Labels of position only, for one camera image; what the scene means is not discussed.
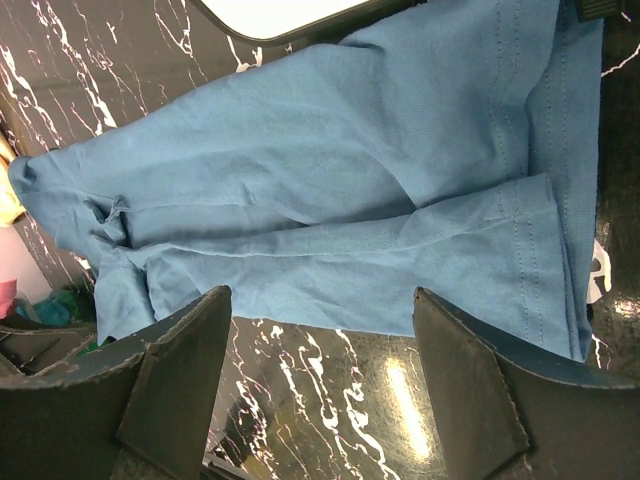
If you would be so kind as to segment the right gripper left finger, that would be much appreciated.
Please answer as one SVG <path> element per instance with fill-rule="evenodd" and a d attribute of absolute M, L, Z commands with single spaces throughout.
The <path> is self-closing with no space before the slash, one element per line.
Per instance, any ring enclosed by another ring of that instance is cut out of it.
<path fill-rule="evenodd" d="M 2 478 L 200 478 L 231 313 L 216 287 L 45 373 L 3 378 Z"/>

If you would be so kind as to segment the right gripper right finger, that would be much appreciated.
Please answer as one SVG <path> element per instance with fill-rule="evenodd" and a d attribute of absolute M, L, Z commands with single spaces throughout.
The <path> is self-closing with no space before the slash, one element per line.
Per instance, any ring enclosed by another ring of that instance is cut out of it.
<path fill-rule="evenodd" d="M 637 380 L 548 352 L 423 288 L 413 325 L 449 478 L 638 478 Z"/>

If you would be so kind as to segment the blue t shirt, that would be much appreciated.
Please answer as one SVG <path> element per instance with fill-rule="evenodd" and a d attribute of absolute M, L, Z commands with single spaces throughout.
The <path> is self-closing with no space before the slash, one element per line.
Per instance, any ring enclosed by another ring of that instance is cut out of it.
<path fill-rule="evenodd" d="M 229 286 L 245 318 L 413 334 L 424 287 L 581 361 L 603 25 L 432 1 L 9 168 L 96 274 L 100 339 Z"/>

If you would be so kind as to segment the green t shirt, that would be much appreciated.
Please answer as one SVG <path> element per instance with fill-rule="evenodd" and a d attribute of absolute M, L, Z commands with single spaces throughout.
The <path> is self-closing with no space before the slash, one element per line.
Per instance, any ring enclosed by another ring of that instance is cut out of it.
<path fill-rule="evenodd" d="M 82 292 L 57 290 L 38 302 L 35 312 L 48 326 L 63 327 L 95 321 L 93 297 Z"/>

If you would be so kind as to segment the black marble pattern mat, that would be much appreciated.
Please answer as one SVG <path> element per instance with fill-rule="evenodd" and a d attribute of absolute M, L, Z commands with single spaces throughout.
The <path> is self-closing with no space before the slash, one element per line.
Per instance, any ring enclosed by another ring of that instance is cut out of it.
<path fill-rule="evenodd" d="M 1 127 L 36 155 L 124 125 L 183 93 L 265 66 L 256 96 L 320 78 L 317 38 L 266 48 L 228 38 L 188 1 L 5 1 Z M 593 308 L 589 360 L 639 371 L 639 5 L 604 28 L 597 236 L 613 286 Z M 209 451 L 261 479 L 441 479 L 412 339 L 235 320 Z"/>

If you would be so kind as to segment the pink t shirt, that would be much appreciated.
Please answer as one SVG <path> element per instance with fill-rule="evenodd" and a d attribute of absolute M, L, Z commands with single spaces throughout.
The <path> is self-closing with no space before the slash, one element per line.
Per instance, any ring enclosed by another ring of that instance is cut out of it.
<path fill-rule="evenodd" d="M 0 319 L 6 318 L 14 309 L 17 297 L 17 280 L 0 282 Z"/>

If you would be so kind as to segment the folded beige t shirt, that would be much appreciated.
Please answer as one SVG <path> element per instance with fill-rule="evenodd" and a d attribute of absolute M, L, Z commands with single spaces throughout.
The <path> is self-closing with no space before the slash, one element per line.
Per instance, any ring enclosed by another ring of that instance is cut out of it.
<path fill-rule="evenodd" d="M 19 219 L 26 209 L 19 201 L 9 181 L 9 167 L 17 154 L 9 144 L 4 133 L 0 136 L 1 154 L 1 197 L 0 197 L 0 225 L 2 228 L 10 227 Z"/>

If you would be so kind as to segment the white whiteboard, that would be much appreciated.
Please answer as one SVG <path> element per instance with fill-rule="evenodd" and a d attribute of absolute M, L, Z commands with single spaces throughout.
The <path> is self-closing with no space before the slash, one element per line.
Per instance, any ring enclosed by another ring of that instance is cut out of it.
<path fill-rule="evenodd" d="M 351 32 L 415 6 L 403 0 L 210 0 L 195 1 L 226 34 L 263 45 Z"/>

